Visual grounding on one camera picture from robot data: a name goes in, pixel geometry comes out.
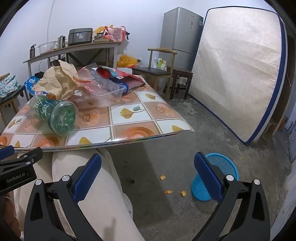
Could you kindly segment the person's left hand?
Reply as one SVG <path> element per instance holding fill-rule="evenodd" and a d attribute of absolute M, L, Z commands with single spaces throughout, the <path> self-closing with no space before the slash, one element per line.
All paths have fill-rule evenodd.
<path fill-rule="evenodd" d="M 3 218 L 6 224 L 8 225 L 9 229 L 14 233 L 16 240 L 20 240 L 21 230 L 19 221 L 15 215 L 15 206 L 11 199 L 10 193 L 4 195 L 5 203 L 4 203 L 4 210 L 3 210 Z"/>

